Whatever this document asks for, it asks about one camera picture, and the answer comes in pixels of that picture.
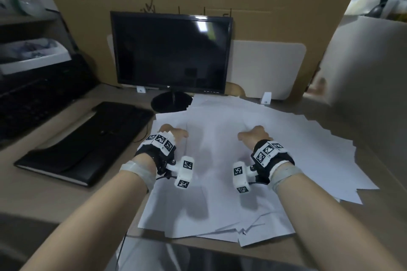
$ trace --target monitor stand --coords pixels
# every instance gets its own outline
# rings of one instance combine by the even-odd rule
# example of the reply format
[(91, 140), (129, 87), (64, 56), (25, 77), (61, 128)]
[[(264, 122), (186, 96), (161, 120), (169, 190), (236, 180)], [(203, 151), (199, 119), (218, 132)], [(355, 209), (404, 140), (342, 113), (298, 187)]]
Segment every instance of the monitor stand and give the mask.
[(191, 105), (192, 97), (184, 92), (169, 91), (159, 94), (151, 101), (151, 108), (158, 112), (180, 112)]

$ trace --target desk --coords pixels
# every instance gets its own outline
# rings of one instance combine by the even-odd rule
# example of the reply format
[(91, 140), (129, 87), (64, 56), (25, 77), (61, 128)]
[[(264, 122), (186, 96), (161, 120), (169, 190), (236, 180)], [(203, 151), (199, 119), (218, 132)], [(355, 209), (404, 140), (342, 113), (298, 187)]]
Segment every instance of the desk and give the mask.
[[(68, 182), (53, 179), (13, 166), (13, 162), (27, 151), (56, 135), (72, 122), (102, 101), (116, 101), (150, 108), (151, 99), (161, 91), (149, 90), (147, 94), (136, 93), (133, 89), (118, 89), (99, 85), (83, 99), (78, 100), (60, 114), (32, 131), (22, 139), (0, 152), (0, 212), (21, 217), (35, 218), (46, 222), (60, 223), (67, 218), (87, 198), (114, 176), (122, 163), (130, 160), (139, 143), (132, 143), (120, 155), (104, 177), (92, 188), (84, 188)], [(324, 104), (303, 99), (297, 104), (276, 103), (272, 107), (278, 110), (303, 114), (308, 120), (316, 120), (331, 130), (333, 135), (351, 139), (357, 147), (356, 163), (380, 191), (359, 191), (363, 206), (349, 202), (341, 204), (392, 252), (406, 267), (407, 257), (407, 192), (400, 186), (386, 167), (364, 144), (356, 131), (352, 130), (338, 115)], [(146, 129), (135, 138), (142, 139)], [(168, 239), (164, 233), (137, 228), (147, 197), (129, 229), (133, 237), (151, 238), (169, 243), (242, 256), (276, 260), (286, 263), (314, 267), (312, 258), (298, 241), (296, 235), (264, 241), (260, 244), (241, 248), (237, 243), (229, 243), (205, 238)]]

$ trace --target human arm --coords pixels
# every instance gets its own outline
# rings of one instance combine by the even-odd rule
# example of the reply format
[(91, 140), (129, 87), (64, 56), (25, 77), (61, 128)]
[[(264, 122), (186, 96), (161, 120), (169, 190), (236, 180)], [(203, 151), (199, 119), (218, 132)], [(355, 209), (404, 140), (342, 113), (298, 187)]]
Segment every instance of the human arm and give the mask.
[[(163, 125), (176, 143), (185, 130)], [(153, 159), (145, 154), (133, 158), (155, 176)], [(129, 228), (147, 193), (144, 181), (131, 171), (119, 171), (74, 211), (38, 248), (21, 270), (104, 270)]]
[[(272, 140), (263, 127), (238, 134), (253, 150)], [(279, 170), (292, 165), (285, 163)], [(322, 270), (404, 270), (397, 260), (332, 196), (299, 173), (277, 184), (276, 192), (295, 231)]]

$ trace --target person's left arm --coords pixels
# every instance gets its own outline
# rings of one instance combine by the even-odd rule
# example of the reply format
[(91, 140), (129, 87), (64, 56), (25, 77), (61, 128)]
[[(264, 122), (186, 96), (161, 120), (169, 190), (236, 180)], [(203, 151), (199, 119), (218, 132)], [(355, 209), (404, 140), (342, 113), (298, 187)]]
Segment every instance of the person's left arm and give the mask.
[[(187, 131), (170, 125), (160, 131), (171, 131), (176, 143), (188, 136)], [(133, 162), (156, 175), (149, 155), (139, 154)], [(137, 174), (119, 171), (55, 229), (21, 270), (104, 270), (146, 193), (147, 186)]]

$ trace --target computer monitor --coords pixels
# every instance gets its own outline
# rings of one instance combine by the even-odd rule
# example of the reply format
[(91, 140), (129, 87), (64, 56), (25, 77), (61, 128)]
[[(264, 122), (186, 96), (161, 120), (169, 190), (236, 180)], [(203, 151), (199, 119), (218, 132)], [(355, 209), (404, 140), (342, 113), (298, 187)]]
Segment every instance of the computer monitor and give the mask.
[(224, 94), (232, 18), (110, 12), (117, 81), (170, 89), (157, 112), (185, 110), (184, 92)]

